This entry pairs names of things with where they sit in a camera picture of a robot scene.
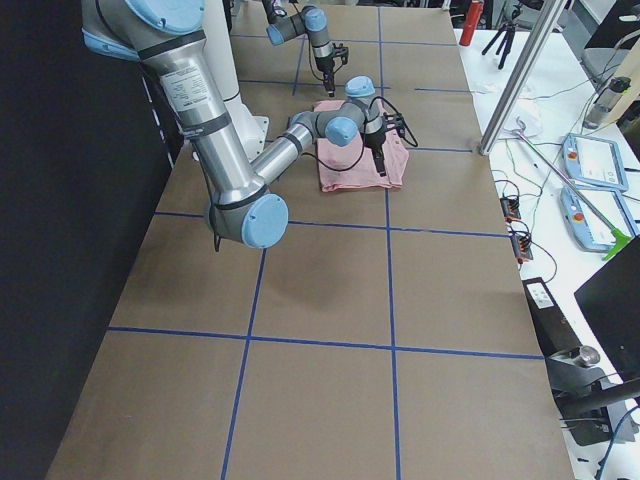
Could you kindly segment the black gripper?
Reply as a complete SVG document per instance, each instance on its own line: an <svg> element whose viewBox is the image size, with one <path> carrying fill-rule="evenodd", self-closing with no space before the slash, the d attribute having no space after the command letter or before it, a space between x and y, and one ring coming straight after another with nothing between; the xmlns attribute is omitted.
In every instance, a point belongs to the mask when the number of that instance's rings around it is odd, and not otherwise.
<svg viewBox="0 0 640 480"><path fill-rule="evenodd" d="M383 153L383 145L385 142L385 130L377 130L373 133L364 134L364 146L372 151L375 169L380 177L385 177L387 175Z"/></svg>
<svg viewBox="0 0 640 480"><path fill-rule="evenodd" d="M315 57L317 69L323 75L323 86L329 96L335 95L334 60L331 56Z"/></svg>

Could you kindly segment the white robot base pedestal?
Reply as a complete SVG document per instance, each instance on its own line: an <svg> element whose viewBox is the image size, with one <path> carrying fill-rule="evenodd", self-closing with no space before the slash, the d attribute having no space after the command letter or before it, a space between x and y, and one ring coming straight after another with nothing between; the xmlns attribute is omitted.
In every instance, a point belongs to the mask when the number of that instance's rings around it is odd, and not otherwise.
<svg viewBox="0 0 640 480"><path fill-rule="evenodd" d="M269 119L254 116L242 100L223 2L202 1L202 6L203 61L226 112L215 113L212 120L205 120L192 136L220 133L227 123L235 128L248 161L253 163L264 149Z"/></svg>

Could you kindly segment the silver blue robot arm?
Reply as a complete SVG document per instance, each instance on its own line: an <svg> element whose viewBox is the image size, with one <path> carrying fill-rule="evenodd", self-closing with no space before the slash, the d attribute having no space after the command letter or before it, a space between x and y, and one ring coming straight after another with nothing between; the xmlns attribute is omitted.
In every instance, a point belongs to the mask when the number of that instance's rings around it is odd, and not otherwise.
<svg viewBox="0 0 640 480"><path fill-rule="evenodd" d="M361 138L376 167L383 168L389 117L369 77L346 83L347 97L338 109L294 115L286 131L250 154L234 124L239 88L221 2L84 1L81 8L85 45L138 63L164 91L201 164L216 240L258 249L276 244L289 212L269 186L319 138L340 147Z"/></svg>
<svg viewBox="0 0 640 480"><path fill-rule="evenodd" d="M330 40L328 20L325 12L312 5L303 7L289 15L278 1L262 1L268 21L267 36L272 45L278 46L289 40L306 35L316 69L326 93L335 95L335 58L338 46Z"/></svg>

